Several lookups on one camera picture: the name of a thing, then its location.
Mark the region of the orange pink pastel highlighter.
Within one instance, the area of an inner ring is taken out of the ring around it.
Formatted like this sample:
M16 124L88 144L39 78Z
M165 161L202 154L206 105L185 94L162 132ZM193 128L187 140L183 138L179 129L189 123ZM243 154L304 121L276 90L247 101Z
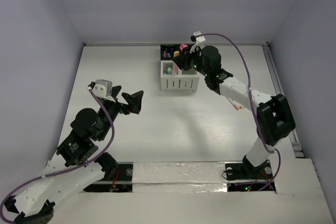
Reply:
M174 51L174 53L173 53L173 58L175 58L175 57L178 57L180 55L180 52L179 51ZM176 63L173 63L173 74L174 75L177 75L178 74L178 71L179 71L179 68L178 68L178 66L177 66L177 64Z

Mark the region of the pink glue stick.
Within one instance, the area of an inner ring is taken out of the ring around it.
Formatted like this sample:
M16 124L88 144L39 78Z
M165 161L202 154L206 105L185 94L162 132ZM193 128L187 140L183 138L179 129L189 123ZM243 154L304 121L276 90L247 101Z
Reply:
M180 46L179 46L179 50L180 50L180 52L182 52L185 48L187 48L188 47L188 45L187 44L180 44Z

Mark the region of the long green highlighter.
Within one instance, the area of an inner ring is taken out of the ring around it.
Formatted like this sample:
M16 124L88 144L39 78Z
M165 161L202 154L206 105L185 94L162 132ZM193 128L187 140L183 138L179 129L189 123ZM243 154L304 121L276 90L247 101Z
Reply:
M173 70L172 68L167 68L163 71L164 75L172 75L173 74Z

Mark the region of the pink-capped white pen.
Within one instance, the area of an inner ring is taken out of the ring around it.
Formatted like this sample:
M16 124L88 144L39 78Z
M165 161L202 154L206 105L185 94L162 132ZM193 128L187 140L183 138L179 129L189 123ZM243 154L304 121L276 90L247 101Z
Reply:
M235 103L232 99L227 98L227 100L229 101L229 103L235 108L235 110L240 110L242 108L242 106L240 106L239 104Z

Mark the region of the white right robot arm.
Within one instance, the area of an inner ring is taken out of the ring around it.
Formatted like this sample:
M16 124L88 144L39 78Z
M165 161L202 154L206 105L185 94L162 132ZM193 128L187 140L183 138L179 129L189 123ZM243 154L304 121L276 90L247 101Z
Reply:
M221 55L214 46L196 47L180 45L180 53L173 62L182 71L196 70L204 76L207 87L223 97L235 100L252 112L256 122L257 140L243 157L240 168L234 168L232 175L253 178L265 165L274 147L292 132L296 123L287 98L282 95L269 95L244 84L224 70Z

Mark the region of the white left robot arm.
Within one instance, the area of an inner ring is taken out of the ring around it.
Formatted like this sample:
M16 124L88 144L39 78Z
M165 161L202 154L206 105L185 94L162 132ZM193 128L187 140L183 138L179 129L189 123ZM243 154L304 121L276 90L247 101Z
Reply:
M139 114L143 91L117 95L121 86L108 87L97 81L87 90L99 105L99 110L84 108L71 122L69 135L57 147L42 173L13 189L1 202L1 210L15 213L6 223L49 223L61 202L101 179L114 179L118 162L108 153L115 135L114 121L119 114ZM100 149L96 142L111 133L108 143Z

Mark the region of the white four-slot pen organizer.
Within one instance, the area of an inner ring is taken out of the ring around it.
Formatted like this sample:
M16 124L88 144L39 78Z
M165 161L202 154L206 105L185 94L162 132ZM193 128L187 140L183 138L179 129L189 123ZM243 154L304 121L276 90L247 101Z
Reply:
M161 44L160 45L160 82L161 91L179 90L196 92L199 83L199 76L196 70L178 70L177 75L164 75L163 71L167 68L173 69L173 53L179 50L180 44ZM171 54L171 58L163 58L163 51Z

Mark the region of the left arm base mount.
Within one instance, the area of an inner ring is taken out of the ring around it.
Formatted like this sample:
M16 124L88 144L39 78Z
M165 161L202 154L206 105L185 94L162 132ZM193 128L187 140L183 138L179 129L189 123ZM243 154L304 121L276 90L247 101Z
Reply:
M131 193L133 191L133 163L121 163L113 178L103 178L87 186L87 193Z

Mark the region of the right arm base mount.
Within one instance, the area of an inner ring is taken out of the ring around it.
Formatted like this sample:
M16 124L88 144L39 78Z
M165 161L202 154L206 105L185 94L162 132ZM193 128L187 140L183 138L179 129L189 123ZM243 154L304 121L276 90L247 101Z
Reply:
M247 173L243 163L226 163L222 177L227 181L228 192L276 191L273 173L269 162L256 171Z

